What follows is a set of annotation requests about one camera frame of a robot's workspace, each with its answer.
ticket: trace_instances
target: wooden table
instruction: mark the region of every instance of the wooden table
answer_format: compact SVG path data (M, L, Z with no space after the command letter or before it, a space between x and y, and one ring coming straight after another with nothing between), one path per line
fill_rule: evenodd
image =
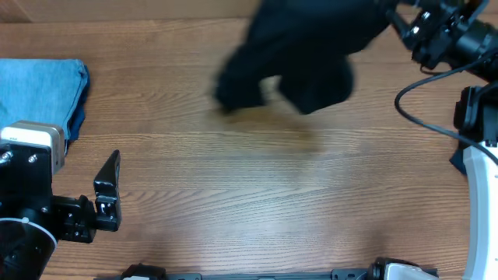
M498 24L496 14L482 18ZM268 107L219 116L213 77L246 25L0 26L0 56L80 58L91 73L87 119L54 193L94 199L93 177L122 153L119 232L60 242L43 279L117 275L139 262L203 274L329 271L377 256L458 278L469 203L465 177L448 162L457 142L396 113L396 93L423 75L394 32L352 56L358 79L345 103L300 116L271 93ZM478 84L461 74L403 105L452 128L461 90Z

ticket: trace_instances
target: wooden wall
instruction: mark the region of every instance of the wooden wall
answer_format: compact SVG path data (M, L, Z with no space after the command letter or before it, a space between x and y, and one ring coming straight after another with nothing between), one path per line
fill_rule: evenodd
M0 22L57 23L251 16L261 0L0 0ZM403 13L413 14L403 7ZM498 12L491 1L485 13Z

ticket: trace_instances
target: black garment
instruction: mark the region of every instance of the black garment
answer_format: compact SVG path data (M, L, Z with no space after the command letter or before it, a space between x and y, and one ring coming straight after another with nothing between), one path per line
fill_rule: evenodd
M347 55L387 26L374 0L264 0L215 98L229 112L262 106L259 82L281 75L281 94L302 114L341 103L353 88Z

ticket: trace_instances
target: folded blue jeans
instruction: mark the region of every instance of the folded blue jeans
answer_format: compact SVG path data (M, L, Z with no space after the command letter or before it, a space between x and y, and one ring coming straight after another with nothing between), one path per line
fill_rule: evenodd
M89 72L77 59L0 59L0 129L17 121L57 124L78 139Z

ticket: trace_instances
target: black cable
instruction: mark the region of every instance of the black cable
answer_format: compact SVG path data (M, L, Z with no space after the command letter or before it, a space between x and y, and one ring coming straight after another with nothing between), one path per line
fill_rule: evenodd
M421 73L426 74L426 75L441 75L441 74L444 74L444 72L431 72L431 71L427 71L423 67L423 65L420 65L420 71L421 71Z
M479 102L482 96L492 92L493 90L498 90L498 81L492 82L487 86L481 88L472 98L472 103Z
M468 64L468 65L460 67L460 68L456 68L454 70L450 70L448 72L445 72L445 73L442 73L442 74L439 74L439 75L435 75L433 77L429 77L429 78L420 80L418 82L415 82L415 83L411 84L410 86L407 86L401 92L399 92L398 95L396 96L396 99L395 99L396 110L400 113L400 115L402 115L407 120L409 120L409 121L411 121L411 122L413 122L415 124L421 125L424 128L430 129L431 131L439 132L442 135L446 135L446 136L450 136L452 138L455 138L455 139L457 139L460 142L464 142L465 144L470 145L470 146L478 149L481 152L484 152L498 166L498 158L496 156L494 156L488 149L486 149L483 146L481 146L479 143L474 142L471 139L466 138L465 136L459 135L458 133L454 133L452 131L444 129L444 128L440 127L440 126L432 125L432 124L424 124L422 120L420 120L420 119L418 119L416 117L413 117L412 115L408 114L405 110L403 110L401 108L401 105L400 105L400 101L401 101L402 97L406 93L410 92L411 90L413 90L413 89L415 89L415 88L417 88L419 86L425 85L425 84L427 84L429 82L434 82L434 81L437 81L437 80L440 80L440 79L447 78L447 77L449 77L449 76L451 76L453 74L456 74L456 73L459 73L459 72L463 72L463 71L467 71L467 70L469 70L471 68L474 68L477 65L482 64L484 61L487 61L488 59L492 58L496 54L498 54L498 49L493 49L490 52L484 54L480 59L472 62L471 64Z

